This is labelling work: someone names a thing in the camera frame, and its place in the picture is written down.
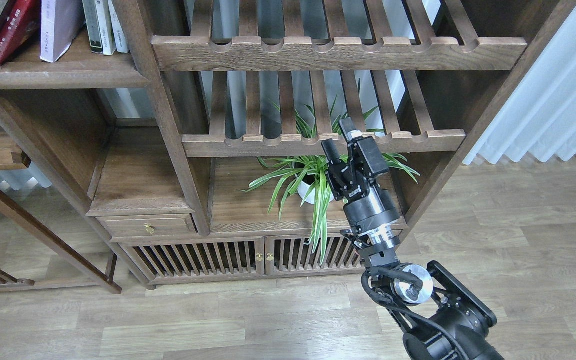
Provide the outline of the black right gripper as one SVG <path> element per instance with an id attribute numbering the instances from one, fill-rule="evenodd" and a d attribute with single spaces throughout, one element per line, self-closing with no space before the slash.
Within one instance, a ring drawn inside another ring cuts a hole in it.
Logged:
<path id="1" fill-rule="evenodd" d="M 333 196 L 337 201 L 347 200 L 343 211 L 355 237 L 393 239 L 391 224 L 400 215 L 390 194 L 377 183 L 377 177 L 389 171 L 381 150 L 373 137 L 364 136 L 355 127 L 352 119 L 340 120 L 339 126 L 347 143 L 348 162 L 341 159 L 336 141 L 321 142 Z"/>

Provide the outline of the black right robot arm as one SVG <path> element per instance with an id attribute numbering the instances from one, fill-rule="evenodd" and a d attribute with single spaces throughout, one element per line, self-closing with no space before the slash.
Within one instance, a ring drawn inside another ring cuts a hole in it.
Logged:
<path id="1" fill-rule="evenodd" d="M 322 142 L 327 181 L 350 228 L 342 231 L 360 257 L 366 294 L 387 309 L 403 332 L 412 360 L 500 360 L 487 342 L 498 319 L 473 292 L 436 260 L 427 266 L 401 262 L 401 243 L 391 225 L 400 216 L 377 178 L 389 167 L 373 137 L 365 137 L 349 118 L 340 122 L 347 143 L 343 160 L 332 140 Z"/>

